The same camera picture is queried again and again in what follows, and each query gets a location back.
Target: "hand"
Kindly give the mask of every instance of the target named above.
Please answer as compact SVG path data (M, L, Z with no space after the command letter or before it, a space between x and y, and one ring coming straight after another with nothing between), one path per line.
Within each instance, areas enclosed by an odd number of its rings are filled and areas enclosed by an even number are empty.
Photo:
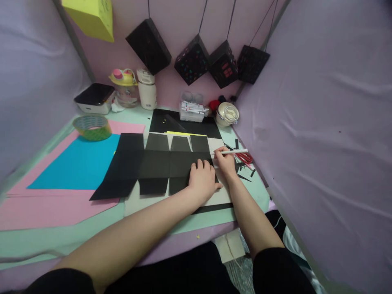
M229 151L229 149L227 149L225 146L222 146L214 151L214 158L218 159L219 168L222 170L227 179L229 179L229 177L237 176L234 154L223 155L221 153L222 151Z
M191 175L189 178L190 189L194 190L197 197L200 197L201 204L206 202L214 194L216 189L223 187L221 183L215 183L215 169L207 160L203 162L197 160L196 164L192 163Z

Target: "blue paper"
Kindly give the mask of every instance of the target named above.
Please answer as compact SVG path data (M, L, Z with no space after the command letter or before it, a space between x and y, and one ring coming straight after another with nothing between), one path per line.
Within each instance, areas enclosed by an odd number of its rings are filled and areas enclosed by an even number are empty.
M117 149L120 135L103 141L79 136L60 154L28 189L96 190L102 183Z

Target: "tape roll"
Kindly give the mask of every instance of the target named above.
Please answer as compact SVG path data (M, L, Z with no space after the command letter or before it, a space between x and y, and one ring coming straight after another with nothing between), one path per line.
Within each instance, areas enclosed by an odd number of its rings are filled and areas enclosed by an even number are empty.
M111 136L111 128L104 116L87 114L73 121L79 134L89 141L102 141Z

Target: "person's left hand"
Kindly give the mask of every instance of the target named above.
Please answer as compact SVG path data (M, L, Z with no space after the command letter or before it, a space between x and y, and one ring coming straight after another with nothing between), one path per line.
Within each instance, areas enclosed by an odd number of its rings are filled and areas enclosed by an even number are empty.
M214 167L207 160L203 164L201 159L198 159L197 167L195 163L192 163L188 187L195 191L197 197L200 197L202 201L201 204L203 204L211 198L216 189L222 188L223 185L215 183Z

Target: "white thermos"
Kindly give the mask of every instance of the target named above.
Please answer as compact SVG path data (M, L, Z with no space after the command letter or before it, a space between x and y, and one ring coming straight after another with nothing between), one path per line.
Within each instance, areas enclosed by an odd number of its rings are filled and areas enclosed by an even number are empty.
M155 78L146 69L138 69L140 103L144 109L156 109Z

